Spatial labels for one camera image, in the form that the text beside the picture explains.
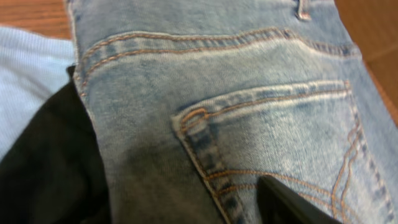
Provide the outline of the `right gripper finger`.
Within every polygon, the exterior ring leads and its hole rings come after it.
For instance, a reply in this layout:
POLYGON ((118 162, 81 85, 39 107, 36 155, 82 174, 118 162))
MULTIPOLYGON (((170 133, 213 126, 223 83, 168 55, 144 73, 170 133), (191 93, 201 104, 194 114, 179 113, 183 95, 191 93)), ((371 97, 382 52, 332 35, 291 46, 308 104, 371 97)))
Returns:
POLYGON ((257 204, 265 224, 340 224, 269 175, 257 181, 257 204))

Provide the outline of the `light blue denim jeans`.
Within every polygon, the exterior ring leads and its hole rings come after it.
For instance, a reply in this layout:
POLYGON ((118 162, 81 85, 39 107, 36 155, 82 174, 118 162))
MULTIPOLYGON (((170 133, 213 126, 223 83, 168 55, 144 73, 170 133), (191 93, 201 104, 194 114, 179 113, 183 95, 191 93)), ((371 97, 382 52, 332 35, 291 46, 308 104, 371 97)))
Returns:
POLYGON ((266 175, 397 222, 397 127, 333 1, 65 5, 113 223, 261 223, 266 175))

